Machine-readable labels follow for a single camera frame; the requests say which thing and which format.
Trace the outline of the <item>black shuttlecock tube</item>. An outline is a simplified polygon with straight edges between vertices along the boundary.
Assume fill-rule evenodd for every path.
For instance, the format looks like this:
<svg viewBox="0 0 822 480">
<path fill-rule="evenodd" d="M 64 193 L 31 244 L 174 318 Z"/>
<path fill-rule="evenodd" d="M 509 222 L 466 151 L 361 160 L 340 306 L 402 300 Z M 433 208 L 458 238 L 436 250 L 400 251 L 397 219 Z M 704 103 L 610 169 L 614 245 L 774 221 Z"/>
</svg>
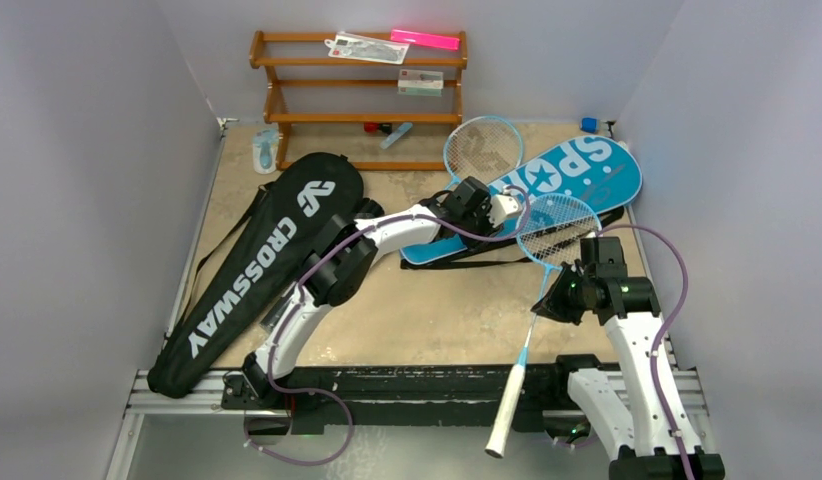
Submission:
<svg viewBox="0 0 822 480">
<path fill-rule="evenodd" d="M 311 305 L 339 306 L 357 293 L 378 253 L 375 241 L 364 236 L 358 222 L 383 213 L 378 202 L 365 198 L 351 212 L 329 217 L 313 234 L 294 279 L 312 295 Z"/>
</svg>

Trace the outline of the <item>blue racket bag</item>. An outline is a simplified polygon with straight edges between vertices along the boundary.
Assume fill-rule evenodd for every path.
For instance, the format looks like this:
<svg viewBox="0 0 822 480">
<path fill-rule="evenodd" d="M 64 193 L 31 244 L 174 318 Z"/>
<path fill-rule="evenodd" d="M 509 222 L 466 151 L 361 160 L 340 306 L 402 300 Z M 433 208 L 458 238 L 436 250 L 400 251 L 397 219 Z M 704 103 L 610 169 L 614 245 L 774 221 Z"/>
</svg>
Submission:
<svg viewBox="0 0 822 480">
<path fill-rule="evenodd" d="M 643 184 L 642 169 L 628 148 L 602 135 L 582 135 L 564 141 L 490 181 L 499 193 L 516 185 L 530 199 L 549 193 L 576 197 L 598 215 L 629 204 Z M 407 270 L 435 270 L 455 265 L 482 253 L 515 244 L 514 239 L 466 246 L 457 236 L 400 251 L 400 267 Z"/>
</svg>

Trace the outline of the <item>black Crossway racket bag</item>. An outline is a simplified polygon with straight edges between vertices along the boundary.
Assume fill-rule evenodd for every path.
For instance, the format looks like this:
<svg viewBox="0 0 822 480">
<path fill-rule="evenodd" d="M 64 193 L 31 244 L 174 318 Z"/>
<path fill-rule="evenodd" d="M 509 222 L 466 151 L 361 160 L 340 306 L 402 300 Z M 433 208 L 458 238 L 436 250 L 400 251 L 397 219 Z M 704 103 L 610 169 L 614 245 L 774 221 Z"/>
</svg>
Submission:
<svg viewBox="0 0 822 480">
<path fill-rule="evenodd" d="M 344 155 L 312 152 L 261 185 L 231 229 L 236 240 L 148 372 L 149 389 L 179 399 L 293 281 L 334 216 L 364 199 L 361 173 Z"/>
</svg>

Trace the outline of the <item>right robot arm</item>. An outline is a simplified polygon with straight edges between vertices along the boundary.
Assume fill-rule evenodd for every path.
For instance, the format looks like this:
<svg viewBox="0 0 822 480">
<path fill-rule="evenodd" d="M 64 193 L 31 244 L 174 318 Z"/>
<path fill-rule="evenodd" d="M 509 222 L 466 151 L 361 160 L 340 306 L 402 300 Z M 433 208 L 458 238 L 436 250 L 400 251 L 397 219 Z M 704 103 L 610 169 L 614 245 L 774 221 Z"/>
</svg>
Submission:
<svg viewBox="0 0 822 480">
<path fill-rule="evenodd" d="M 616 237 L 583 238 L 578 253 L 531 311 L 573 325 L 594 314 L 617 354 L 625 394 L 610 388 L 601 367 L 579 367 L 551 376 L 551 399 L 581 408 L 605 447 L 611 479 L 725 478 L 722 457 L 703 446 L 679 393 L 652 281 L 629 274 Z"/>
</svg>

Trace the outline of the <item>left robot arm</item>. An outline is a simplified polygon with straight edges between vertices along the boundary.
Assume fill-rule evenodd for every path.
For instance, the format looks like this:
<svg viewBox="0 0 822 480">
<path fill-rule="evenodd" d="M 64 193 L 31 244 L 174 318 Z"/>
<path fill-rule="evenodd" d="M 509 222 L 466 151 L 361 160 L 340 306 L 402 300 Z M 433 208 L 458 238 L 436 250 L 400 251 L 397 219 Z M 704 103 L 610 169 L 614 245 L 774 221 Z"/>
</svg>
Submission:
<svg viewBox="0 0 822 480">
<path fill-rule="evenodd" d="M 468 177 L 398 213 L 333 216 L 314 238 L 291 286 L 259 322 L 267 338 L 241 368 L 247 397 L 262 409 L 282 402 L 283 378 L 292 373 L 307 340 L 333 308 L 359 291 L 383 256 L 451 236 L 465 243 L 499 241 L 504 224 L 527 202 L 521 187 L 493 190 Z"/>
</svg>

